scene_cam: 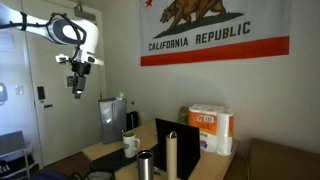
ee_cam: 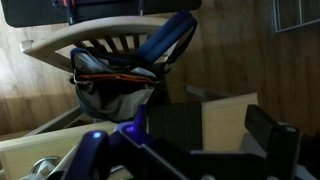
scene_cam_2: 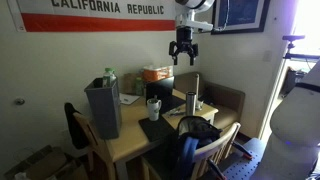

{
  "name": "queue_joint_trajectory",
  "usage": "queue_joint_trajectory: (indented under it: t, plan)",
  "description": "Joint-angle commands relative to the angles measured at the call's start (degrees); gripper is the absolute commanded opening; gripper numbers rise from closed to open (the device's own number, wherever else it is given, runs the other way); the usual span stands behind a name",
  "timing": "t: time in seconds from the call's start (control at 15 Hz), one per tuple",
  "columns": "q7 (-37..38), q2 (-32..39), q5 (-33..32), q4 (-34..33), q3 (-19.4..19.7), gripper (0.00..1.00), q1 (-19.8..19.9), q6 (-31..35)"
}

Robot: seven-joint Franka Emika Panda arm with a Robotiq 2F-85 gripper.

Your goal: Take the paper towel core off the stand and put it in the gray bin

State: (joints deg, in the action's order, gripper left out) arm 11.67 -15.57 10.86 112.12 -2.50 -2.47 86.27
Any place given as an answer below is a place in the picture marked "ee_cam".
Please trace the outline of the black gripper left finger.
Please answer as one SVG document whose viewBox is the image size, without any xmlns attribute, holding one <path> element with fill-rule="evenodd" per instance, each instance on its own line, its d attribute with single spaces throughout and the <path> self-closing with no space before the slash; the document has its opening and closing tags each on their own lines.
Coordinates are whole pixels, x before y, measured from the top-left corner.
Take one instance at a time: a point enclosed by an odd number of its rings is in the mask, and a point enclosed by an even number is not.
<svg viewBox="0 0 320 180">
<path fill-rule="evenodd" d="M 106 180 L 110 175 L 107 162 L 109 147 L 105 131 L 89 131 L 82 137 L 63 180 Z"/>
</svg>

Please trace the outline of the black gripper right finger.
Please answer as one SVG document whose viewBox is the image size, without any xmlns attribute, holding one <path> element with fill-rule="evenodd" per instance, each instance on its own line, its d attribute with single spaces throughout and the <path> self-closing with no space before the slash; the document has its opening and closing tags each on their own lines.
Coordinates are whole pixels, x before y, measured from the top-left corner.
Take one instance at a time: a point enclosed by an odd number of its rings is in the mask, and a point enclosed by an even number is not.
<svg viewBox="0 0 320 180">
<path fill-rule="evenodd" d="M 301 132 L 293 126 L 280 125 L 253 104 L 247 106 L 245 127 L 266 152 L 266 176 L 278 180 L 294 180 Z"/>
</svg>

